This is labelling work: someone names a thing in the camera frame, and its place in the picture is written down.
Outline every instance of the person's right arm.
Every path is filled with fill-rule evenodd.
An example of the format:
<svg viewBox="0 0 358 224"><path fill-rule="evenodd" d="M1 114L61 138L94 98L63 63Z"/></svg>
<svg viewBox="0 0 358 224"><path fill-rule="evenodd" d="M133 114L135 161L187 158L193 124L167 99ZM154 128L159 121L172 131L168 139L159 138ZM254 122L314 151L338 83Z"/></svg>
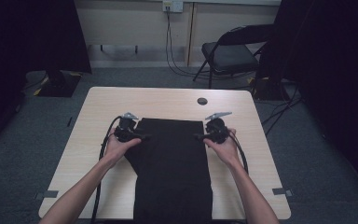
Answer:
<svg viewBox="0 0 358 224"><path fill-rule="evenodd" d="M235 132L230 129L231 136L234 137ZM248 222L250 224L279 223L271 206L243 169L235 142L228 138L223 144L216 144L210 139L204 139L204 143L213 148L234 177Z"/></svg>

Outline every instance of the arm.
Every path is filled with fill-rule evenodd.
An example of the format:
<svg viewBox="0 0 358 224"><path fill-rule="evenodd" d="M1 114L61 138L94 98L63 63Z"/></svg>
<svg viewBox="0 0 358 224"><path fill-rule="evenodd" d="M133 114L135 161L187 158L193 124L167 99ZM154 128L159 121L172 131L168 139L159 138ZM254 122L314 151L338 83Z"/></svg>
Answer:
<svg viewBox="0 0 358 224"><path fill-rule="evenodd" d="M141 143L140 139L120 143L112 135L101 160L51 206L39 223L75 223L92 192L97 188L107 171L115 166L130 147L139 143Z"/></svg>
<svg viewBox="0 0 358 224"><path fill-rule="evenodd" d="M232 136L235 135L235 132L230 129ZM213 148L234 177L249 223L279 223L271 206L243 169L234 141L228 138L223 144L216 144L210 139L204 139L204 143Z"/></svg>

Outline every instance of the black cloth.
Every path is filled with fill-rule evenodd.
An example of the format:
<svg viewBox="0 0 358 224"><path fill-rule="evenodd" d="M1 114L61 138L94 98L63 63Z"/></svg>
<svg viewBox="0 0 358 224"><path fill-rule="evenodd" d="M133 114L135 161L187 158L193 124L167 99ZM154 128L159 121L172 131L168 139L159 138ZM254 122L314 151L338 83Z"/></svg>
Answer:
<svg viewBox="0 0 358 224"><path fill-rule="evenodd" d="M138 175L133 218L136 223L209 223L213 193L201 121L142 119L137 132L150 140L127 151Z"/></svg>

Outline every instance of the carpeted floor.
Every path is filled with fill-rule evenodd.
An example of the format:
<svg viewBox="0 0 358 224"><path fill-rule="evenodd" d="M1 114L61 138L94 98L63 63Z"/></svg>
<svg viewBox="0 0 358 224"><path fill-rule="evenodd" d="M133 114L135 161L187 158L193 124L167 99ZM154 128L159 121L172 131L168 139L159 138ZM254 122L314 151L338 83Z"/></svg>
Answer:
<svg viewBox="0 0 358 224"><path fill-rule="evenodd" d="M28 80L32 84L43 75L33 72ZM243 86L246 78L216 80L213 87ZM0 223L38 222L42 201L34 196L48 188L91 87L206 89L207 85L205 79L193 82L170 68L97 68L93 75L82 77L72 98L34 97L37 86L26 90L21 111L0 134ZM285 87L293 93L293 85ZM260 120L281 103L256 102ZM67 127L70 118L72 125ZM282 223L358 223L358 176L324 139L305 104L293 106L281 117L268 143L283 186L294 193L288 198L292 216Z"/></svg>

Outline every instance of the person's left hand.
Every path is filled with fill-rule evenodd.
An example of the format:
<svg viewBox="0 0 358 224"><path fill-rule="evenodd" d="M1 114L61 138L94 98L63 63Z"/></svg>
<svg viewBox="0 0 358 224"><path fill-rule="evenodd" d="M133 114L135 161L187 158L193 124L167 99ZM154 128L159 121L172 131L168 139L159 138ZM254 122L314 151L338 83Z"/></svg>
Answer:
<svg viewBox="0 0 358 224"><path fill-rule="evenodd" d="M110 168L124 156L130 147L134 147L142 142L139 138L134 138L126 143L119 142L113 135L114 132L115 129L112 129L109 133L109 139L104 154L104 157L109 160Z"/></svg>

